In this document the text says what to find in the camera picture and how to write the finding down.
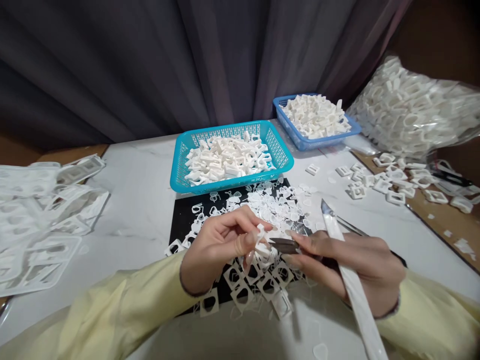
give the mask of plastic bag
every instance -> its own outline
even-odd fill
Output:
[[[346,113],[382,151],[424,160],[480,134],[480,92],[408,71],[388,56]]]

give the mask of white marble table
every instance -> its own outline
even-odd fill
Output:
[[[348,180],[333,170],[356,161],[349,152],[323,155],[296,151],[280,133],[295,158],[285,174],[293,186],[305,183],[319,193],[338,215],[371,236],[378,236],[401,255],[410,269],[473,299],[480,299],[480,276],[470,269],[413,213],[385,201],[376,191],[352,200],[345,193]],[[16,296],[0,326],[0,345],[49,314],[68,306],[95,282],[122,269],[138,269],[164,257],[174,202],[170,171],[177,136],[115,144],[104,159],[107,167],[88,181],[111,192],[93,233],[84,236],[58,284],[48,290]],[[305,168],[314,163],[320,172]],[[328,178],[335,179],[330,183]],[[289,291],[295,313],[284,321],[268,319],[270,306],[260,313],[248,311],[230,320],[233,302],[200,318],[181,316],[162,326],[131,359],[314,359],[313,347],[323,343],[329,359],[366,359],[353,315],[329,291],[305,285]]]

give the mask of blue plastic basket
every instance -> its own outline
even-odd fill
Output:
[[[200,140],[206,141],[212,136],[231,137],[238,134],[242,135],[245,131],[248,131],[250,134],[260,134],[261,142],[268,146],[268,152],[271,154],[272,163],[276,167],[276,170],[264,171],[253,175],[198,186],[190,186],[189,181],[185,179],[185,175],[190,173],[188,167],[185,165],[190,149],[198,148],[200,146]],[[274,180],[277,179],[281,173],[287,172],[293,166],[294,158],[292,154],[280,137],[277,129],[275,129],[269,121],[250,121],[191,130],[184,132],[176,139],[173,164],[171,166],[170,187],[177,193],[205,194]]]
[[[345,115],[348,123],[351,126],[350,132],[346,132],[339,135],[334,136],[327,136],[321,137],[318,139],[309,139],[303,136],[297,128],[292,124],[289,117],[284,113],[281,106],[286,106],[289,99],[295,99],[297,95],[302,94],[295,94],[295,95],[288,95],[288,96],[280,96],[273,99],[273,105],[276,108],[276,117],[280,121],[280,124],[283,126],[285,131],[287,132],[288,136],[292,139],[293,143],[300,151],[307,151],[313,150],[318,148],[325,148],[333,145],[337,145],[341,143],[346,137],[357,135],[362,131],[360,125],[358,125],[351,117]],[[318,95],[315,92],[309,92],[305,95]]]

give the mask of yellow shirt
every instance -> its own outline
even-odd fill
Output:
[[[0,347],[0,359],[125,359],[163,322],[199,301],[180,284],[178,253],[138,271],[119,271]],[[377,322],[408,359],[474,359],[480,310],[412,272],[398,313]]]

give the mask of dark curtain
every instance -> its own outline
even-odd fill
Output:
[[[410,1],[0,0],[0,130],[51,150],[347,100]]]

